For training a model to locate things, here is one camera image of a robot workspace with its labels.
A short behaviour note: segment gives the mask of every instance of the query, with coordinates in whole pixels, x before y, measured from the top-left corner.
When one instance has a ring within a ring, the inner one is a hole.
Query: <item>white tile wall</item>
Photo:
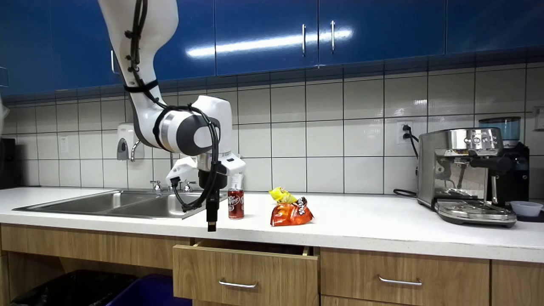
[[[414,190],[416,158],[401,138],[402,124],[419,136],[475,126],[479,117],[521,116],[530,196],[544,199],[544,133],[533,131],[533,107],[544,107],[542,63],[169,92],[163,99],[185,105],[200,94],[231,102],[232,150],[246,162],[246,190]],[[115,129],[130,121],[130,104],[120,95],[13,105],[3,133],[21,148],[28,185],[147,189],[151,179],[164,179],[169,153],[144,148],[142,160],[117,160]]]

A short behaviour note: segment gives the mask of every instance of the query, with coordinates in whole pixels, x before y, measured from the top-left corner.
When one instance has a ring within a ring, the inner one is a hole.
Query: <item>snack bag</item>
[[[271,226],[305,224],[312,219],[305,197],[295,199],[282,187],[275,187],[268,194],[275,201],[270,216]]]

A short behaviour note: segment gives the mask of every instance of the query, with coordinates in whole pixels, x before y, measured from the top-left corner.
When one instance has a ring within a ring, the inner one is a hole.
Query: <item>bottle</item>
[[[231,177],[231,185],[227,189],[227,218],[241,219],[242,218],[242,190],[241,190],[241,173]]]

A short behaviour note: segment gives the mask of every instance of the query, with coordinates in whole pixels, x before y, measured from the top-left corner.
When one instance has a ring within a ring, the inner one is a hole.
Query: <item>stainless steel sink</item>
[[[122,190],[113,194],[83,197],[64,202],[16,207],[13,211],[54,213],[54,214],[89,214],[113,218],[190,218],[203,207],[183,213],[171,192]],[[200,192],[180,192],[185,202],[195,201]]]

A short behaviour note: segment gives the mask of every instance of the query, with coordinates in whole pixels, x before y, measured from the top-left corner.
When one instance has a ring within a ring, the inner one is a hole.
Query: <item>countertop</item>
[[[307,199],[314,219],[302,226],[273,228],[270,196],[244,194],[244,218],[227,219],[222,201],[214,233],[205,231],[205,213],[188,219],[135,219],[11,211],[105,192],[112,190],[3,189],[0,223],[544,264],[544,223],[516,221],[511,228],[452,224],[407,197],[297,194]]]

